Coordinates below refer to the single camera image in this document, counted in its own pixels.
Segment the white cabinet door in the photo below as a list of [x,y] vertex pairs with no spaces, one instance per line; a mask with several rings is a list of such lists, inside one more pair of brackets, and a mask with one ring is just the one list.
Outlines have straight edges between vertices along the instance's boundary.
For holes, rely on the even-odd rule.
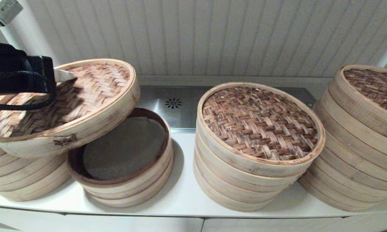
[[342,220],[331,218],[245,219],[214,218],[204,220],[201,232],[321,232]]
[[23,232],[66,232],[70,226],[62,215],[0,208],[0,223]]
[[139,217],[66,215],[79,232],[201,232],[204,219],[196,217]]

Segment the stainless steel steam panel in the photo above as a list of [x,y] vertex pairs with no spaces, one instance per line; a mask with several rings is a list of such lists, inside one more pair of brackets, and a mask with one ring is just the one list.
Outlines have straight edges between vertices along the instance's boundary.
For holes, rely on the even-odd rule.
[[171,133],[195,133],[200,98],[211,86],[142,86],[137,107],[156,112]]

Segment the bamboo steamer basket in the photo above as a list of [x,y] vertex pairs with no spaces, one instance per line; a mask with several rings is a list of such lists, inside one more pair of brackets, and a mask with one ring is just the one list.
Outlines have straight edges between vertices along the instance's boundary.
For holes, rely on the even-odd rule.
[[13,191],[36,183],[66,161],[67,152],[39,159],[18,159],[0,167],[0,191]]
[[216,156],[204,143],[199,135],[195,132],[195,147],[198,148],[199,157],[208,172],[212,172],[220,181],[230,185],[230,188],[238,192],[239,189],[253,192],[256,197],[274,197],[284,189],[290,187],[305,172],[296,175],[272,178],[260,175],[254,175],[230,166],[225,161]]
[[55,190],[68,181],[70,177],[67,163],[64,163],[37,182],[12,191],[0,191],[0,196],[16,202],[34,200]]
[[166,138],[161,147],[160,156],[154,164],[130,177],[102,181],[92,178],[84,168],[83,155],[88,144],[71,150],[68,154],[70,173],[86,193],[89,191],[103,199],[118,199],[137,194],[158,180],[170,163],[171,158],[174,157],[170,128],[166,120],[151,110],[139,107],[136,107],[128,118],[132,117],[147,117],[158,121],[164,127]]
[[387,182],[367,175],[325,149],[299,178],[320,201],[340,210],[367,210],[387,199]]
[[160,176],[160,178],[158,178],[158,180],[156,180],[148,188],[132,196],[118,198],[118,199],[103,199],[101,197],[97,197],[95,194],[92,194],[89,191],[88,191],[88,194],[97,202],[113,208],[127,208],[127,207],[134,207],[139,204],[143,204],[144,202],[148,201],[156,194],[158,194],[158,192],[165,185],[165,183],[167,182],[172,172],[173,163],[174,163],[174,158],[172,157],[164,173]]
[[326,131],[319,158],[350,181],[387,191],[387,138],[368,128],[335,101],[313,108]]
[[193,170],[198,185],[202,191],[214,202],[222,207],[231,210],[251,212],[264,208],[271,203],[278,195],[274,197],[256,197],[251,191],[239,189],[238,192],[230,188],[229,184],[218,180],[202,163],[199,152],[195,151],[193,160]]

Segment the white round liner cloth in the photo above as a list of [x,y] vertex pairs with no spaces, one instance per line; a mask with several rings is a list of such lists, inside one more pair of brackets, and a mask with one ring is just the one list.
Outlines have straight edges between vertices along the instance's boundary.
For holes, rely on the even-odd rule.
[[84,168],[96,180],[130,177],[155,163],[165,138],[166,131],[158,121],[127,118],[86,146]]

